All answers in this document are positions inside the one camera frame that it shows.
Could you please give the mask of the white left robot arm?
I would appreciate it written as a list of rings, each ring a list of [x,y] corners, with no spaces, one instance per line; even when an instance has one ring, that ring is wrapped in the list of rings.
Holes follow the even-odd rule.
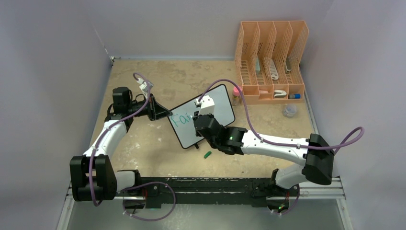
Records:
[[[118,87],[113,89],[112,97],[102,132],[82,156],[73,157],[69,163],[75,201],[93,201],[98,206],[101,201],[114,199],[123,190],[131,196],[139,195],[143,183],[138,170],[115,172],[110,157],[135,117],[146,115],[150,121],[155,121],[172,115],[154,95],[137,101],[129,88]]]

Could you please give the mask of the green marker cap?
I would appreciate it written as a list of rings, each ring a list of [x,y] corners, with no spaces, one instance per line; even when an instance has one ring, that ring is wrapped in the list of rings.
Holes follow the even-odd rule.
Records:
[[[204,158],[206,159],[206,158],[209,157],[211,154],[212,154],[211,151],[207,152],[207,153],[204,155]]]

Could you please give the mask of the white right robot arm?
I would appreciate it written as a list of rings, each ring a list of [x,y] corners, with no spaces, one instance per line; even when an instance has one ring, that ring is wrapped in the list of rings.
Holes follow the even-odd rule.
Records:
[[[259,138],[242,127],[225,127],[213,115],[195,116],[193,125],[197,136],[225,154],[263,155],[293,162],[285,169],[273,171],[269,189],[275,195],[306,181],[319,185],[332,183],[334,153],[326,149],[328,144],[318,134],[311,134],[308,139],[266,135]]]

